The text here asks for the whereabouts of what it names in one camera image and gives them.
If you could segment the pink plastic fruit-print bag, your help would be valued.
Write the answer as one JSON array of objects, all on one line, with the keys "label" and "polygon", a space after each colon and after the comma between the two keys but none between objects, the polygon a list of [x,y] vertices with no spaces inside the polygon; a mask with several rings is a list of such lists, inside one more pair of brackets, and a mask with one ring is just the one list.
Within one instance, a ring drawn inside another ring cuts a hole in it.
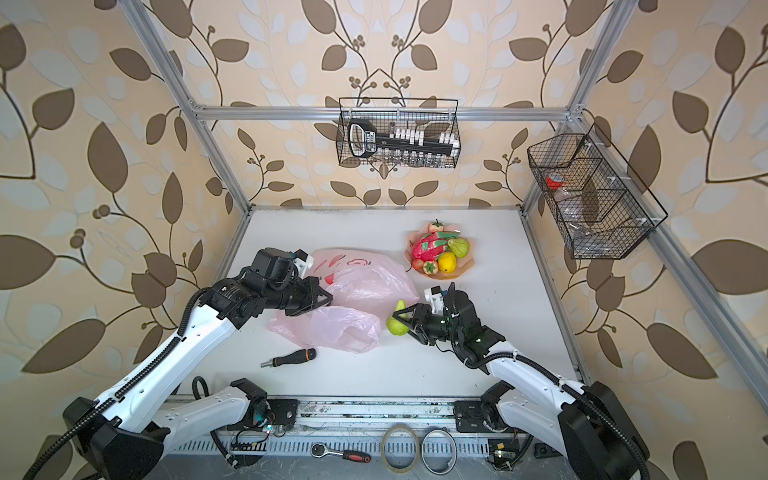
[{"label": "pink plastic fruit-print bag", "polygon": [[389,256],[340,248],[312,256],[308,274],[332,295],[331,303],[296,317],[279,313],[267,324],[269,331],[303,348],[368,352],[380,343],[398,302],[410,306],[419,300],[406,268]]}]

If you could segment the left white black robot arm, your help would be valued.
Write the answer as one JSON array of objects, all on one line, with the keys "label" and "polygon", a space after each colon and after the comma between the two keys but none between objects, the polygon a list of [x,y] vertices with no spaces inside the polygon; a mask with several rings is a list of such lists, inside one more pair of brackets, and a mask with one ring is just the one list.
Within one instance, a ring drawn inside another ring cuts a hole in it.
[{"label": "left white black robot arm", "polygon": [[266,310],[295,317],[329,305],[333,297],[309,275],[312,265],[312,256],[302,250],[265,248],[237,276],[196,292],[176,332],[130,374],[96,399],[78,398],[65,409],[67,431],[38,456],[25,478],[36,478],[60,449],[72,446],[103,479],[142,479],[175,447],[251,418],[267,394],[247,379],[182,407],[163,405],[250,319]]}]

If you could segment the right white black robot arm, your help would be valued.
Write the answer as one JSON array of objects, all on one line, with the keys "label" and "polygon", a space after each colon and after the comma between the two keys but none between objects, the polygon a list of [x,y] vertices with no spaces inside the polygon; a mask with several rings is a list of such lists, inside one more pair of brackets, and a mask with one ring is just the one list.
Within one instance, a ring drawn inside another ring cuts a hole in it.
[{"label": "right white black robot arm", "polygon": [[649,449],[608,386],[585,385],[523,355],[455,286],[433,287],[425,298],[392,318],[419,343],[444,342],[466,368],[496,378],[486,429],[523,430],[562,454],[581,479],[650,478]]}]

